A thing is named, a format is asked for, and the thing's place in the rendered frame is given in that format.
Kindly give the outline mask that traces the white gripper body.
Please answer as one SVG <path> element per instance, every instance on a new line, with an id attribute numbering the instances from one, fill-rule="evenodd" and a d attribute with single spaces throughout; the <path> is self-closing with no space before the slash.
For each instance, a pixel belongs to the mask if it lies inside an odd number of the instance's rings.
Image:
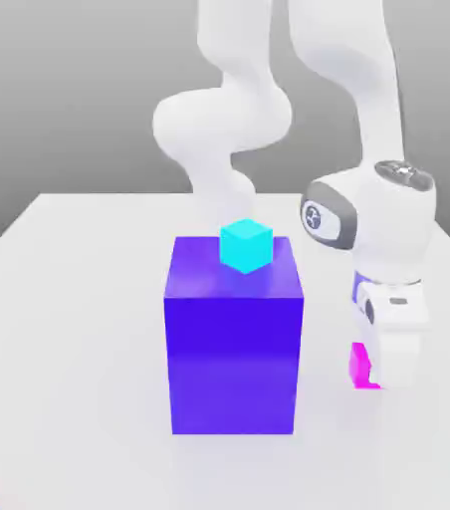
<path id="1" fill-rule="evenodd" d="M 420 334 L 427 329 L 427 303 L 421 281 L 376 287 L 376 335 Z"/>

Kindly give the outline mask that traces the small magenta cube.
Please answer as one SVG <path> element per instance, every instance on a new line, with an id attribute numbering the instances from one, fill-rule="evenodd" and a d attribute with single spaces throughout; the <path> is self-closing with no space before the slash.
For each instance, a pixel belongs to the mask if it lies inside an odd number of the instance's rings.
<path id="1" fill-rule="evenodd" d="M 348 374 L 355 389 L 381 389 L 381 386 L 370 380 L 371 362 L 367 350 L 362 343 L 352 343 Z"/>

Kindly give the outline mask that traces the small cyan cube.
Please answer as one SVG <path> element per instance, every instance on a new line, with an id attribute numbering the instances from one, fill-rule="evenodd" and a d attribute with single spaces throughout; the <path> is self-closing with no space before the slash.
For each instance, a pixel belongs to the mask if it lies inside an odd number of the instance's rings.
<path id="1" fill-rule="evenodd" d="M 246 218 L 220 228 L 219 259 L 222 264 L 249 274 L 271 264 L 273 255 L 271 227 Z"/>

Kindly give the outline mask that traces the large purple box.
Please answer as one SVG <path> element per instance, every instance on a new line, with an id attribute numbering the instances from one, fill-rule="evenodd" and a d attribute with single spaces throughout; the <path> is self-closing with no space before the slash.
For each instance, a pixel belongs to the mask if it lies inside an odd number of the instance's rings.
<path id="1" fill-rule="evenodd" d="M 242 274 L 217 238 L 176 237 L 163 305 L 173 433 L 293 432 L 304 293 L 288 238 Z"/>

